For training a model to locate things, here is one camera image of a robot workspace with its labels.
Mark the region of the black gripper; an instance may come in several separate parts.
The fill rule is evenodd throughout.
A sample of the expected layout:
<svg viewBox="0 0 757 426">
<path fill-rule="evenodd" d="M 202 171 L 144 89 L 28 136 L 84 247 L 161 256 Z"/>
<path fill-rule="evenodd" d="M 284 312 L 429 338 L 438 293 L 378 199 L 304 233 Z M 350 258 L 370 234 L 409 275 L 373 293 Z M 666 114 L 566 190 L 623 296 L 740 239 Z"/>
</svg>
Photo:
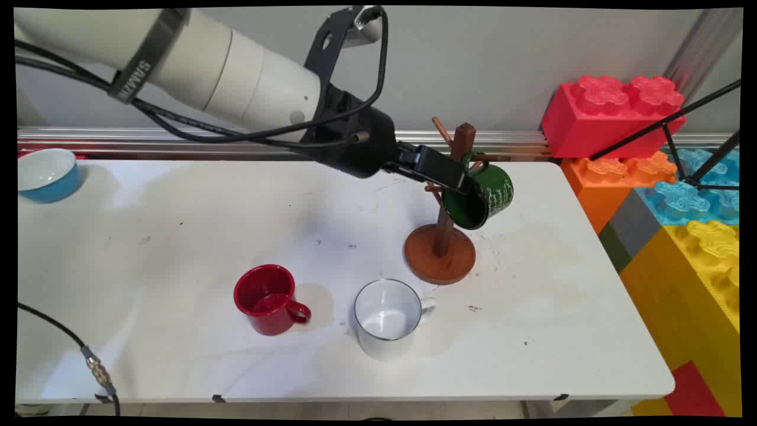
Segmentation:
<svg viewBox="0 0 757 426">
<path fill-rule="evenodd" d="M 460 161 L 428 146 L 397 143 L 394 122 L 373 106 L 309 128 L 303 143 L 332 143 L 331 147 L 305 149 L 303 155 L 353 177 L 370 178 L 383 170 L 464 195 L 471 190 L 471 179 Z"/>
</svg>

